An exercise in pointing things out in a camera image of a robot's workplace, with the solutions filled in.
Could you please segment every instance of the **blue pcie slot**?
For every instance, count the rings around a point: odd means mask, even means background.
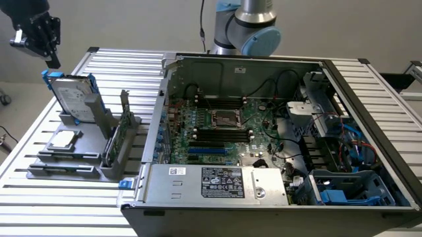
[[[201,149],[201,148],[189,148],[186,150],[189,154],[213,154],[213,155],[227,155],[225,149]]]

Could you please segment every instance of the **slotted metal table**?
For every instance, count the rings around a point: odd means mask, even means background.
[[[142,119],[124,176],[137,175],[148,125],[161,80],[165,52],[98,48],[84,55],[72,74],[93,73],[105,107],[121,113],[120,91],[129,90],[130,110]],[[331,59],[364,107],[422,181],[420,118],[371,65],[356,59]],[[56,130],[60,106],[53,98],[0,166],[0,236],[136,236],[116,205],[117,183],[26,179]],[[124,191],[129,198],[133,191]],[[422,225],[392,229],[379,237],[422,236]]]

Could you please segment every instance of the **warning label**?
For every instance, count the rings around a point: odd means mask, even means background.
[[[240,168],[203,168],[201,195],[204,198],[244,198]]]

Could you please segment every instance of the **white wall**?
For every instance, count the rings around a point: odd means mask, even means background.
[[[207,47],[216,0],[205,0]],[[200,51],[200,0],[49,0],[61,19],[58,58],[69,73],[89,46]],[[275,54],[367,58],[379,71],[422,59],[420,0],[273,0],[283,31]],[[0,15],[0,80],[41,82],[46,67],[8,46],[13,29]]]

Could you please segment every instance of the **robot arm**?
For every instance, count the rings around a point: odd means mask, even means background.
[[[0,0],[0,10],[12,20],[16,36],[10,46],[42,58],[49,68],[60,68],[56,46],[60,44],[60,19],[50,17],[46,0]]]
[[[219,0],[211,54],[269,56],[280,43],[271,0]]]

